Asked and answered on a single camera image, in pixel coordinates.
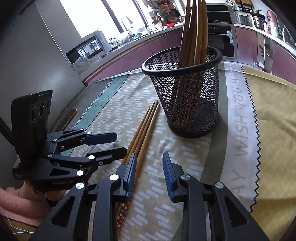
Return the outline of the pink sleeve left forearm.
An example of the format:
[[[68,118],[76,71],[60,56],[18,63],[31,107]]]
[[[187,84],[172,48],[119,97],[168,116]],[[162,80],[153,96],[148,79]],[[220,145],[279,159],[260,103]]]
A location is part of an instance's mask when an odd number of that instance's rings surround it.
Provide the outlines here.
[[[38,192],[29,181],[25,181],[19,189],[1,189],[1,215],[27,225],[39,226],[65,192]]]

